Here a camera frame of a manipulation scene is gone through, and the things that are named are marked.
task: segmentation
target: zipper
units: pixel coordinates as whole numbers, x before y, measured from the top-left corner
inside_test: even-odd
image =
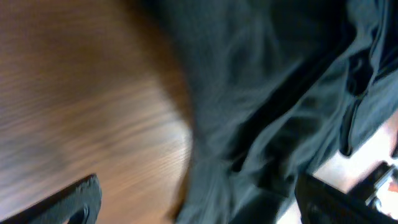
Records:
[[[390,1],[388,1],[388,0],[381,1],[380,4],[381,4],[380,8],[383,8],[383,10],[381,12],[381,25],[378,27],[378,31],[377,31],[377,35],[375,37],[374,43],[372,44],[372,46],[369,49],[365,50],[365,51],[369,52],[369,56],[368,56],[369,61],[365,64],[365,67],[354,70],[354,72],[360,72],[359,75],[364,75],[364,74],[366,74],[366,72],[369,71],[369,69],[372,69],[372,68],[368,68],[370,66],[371,57],[374,53],[374,49],[376,48],[377,44],[380,42],[382,29],[385,28],[385,26],[386,26],[385,23],[388,22],[388,17],[391,14],[391,12],[389,10],[389,6],[391,5]],[[356,146],[353,146],[351,143],[351,135],[352,135],[352,127],[354,126],[356,112],[358,110],[358,107],[360,106],[363,99],[368,94],[369,89],[374,85],[374,83],[376,83],[378,80],[380,80],[381,78],[386,77],[386,76],[387,75],[380,76],[379,72],[373,73],[372,77],[369,79],[369,83],[367,83],[367,85],[366,85],[367,86],[366,89],[362,89],[362,90],[358,90],[356,88],[356,81],[349,78],[348,90],[353,95],[355,100],[352,104],[350,104],[350,106],[348,106],[348,109],[346,110],[346,113],[343,116],[343,122],[341,123],[341,126],[340,126],[340,152],[342,153],[342,155],[349,157],[354,153],[354,147],[356,147]]]

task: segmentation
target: floor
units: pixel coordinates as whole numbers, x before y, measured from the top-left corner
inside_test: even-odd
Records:
[[[97,223],[168,223],[191,111],[172,51],[139,11],[116,1],[0,3],[0,220],[94,172]],[[337,154],[317,177],[348,190],[381,159],[369,156],[375,147],[392,148],[397,118],[356,159]],[[292,206],[280,223],[298,216]]]

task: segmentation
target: wooden floor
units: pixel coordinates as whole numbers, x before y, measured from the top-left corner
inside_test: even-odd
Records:
[[[95,172],[98,223],[167,223],[190,151],[185,86],[156,26],[111,2],[0,3],[0,220]],[[354,178],[330,175],[344,167],[319,176]]]

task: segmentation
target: clothing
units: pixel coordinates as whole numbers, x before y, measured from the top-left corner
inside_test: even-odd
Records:
[[[398,108],[391,0],[152,0],[185,72],[192,166],[177,223],[274,223],[300,172]]]

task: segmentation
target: black object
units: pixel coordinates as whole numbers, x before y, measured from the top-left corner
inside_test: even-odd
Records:
[[[389,166],[382,162],[364,180],[355,185],[348,194],[369,205],[376,197],[376,192],[385,184],[396,170],[395,166]]]
[[[91,174],[0,224],[94,224],[101,208],[101,188]]]
[[[377,207],[378,202],[375,193],[395,169],[383,162],[348,195],[311,175],[300,175],[295,194],[303,224],[397,224],[397,221],[373,208]]]

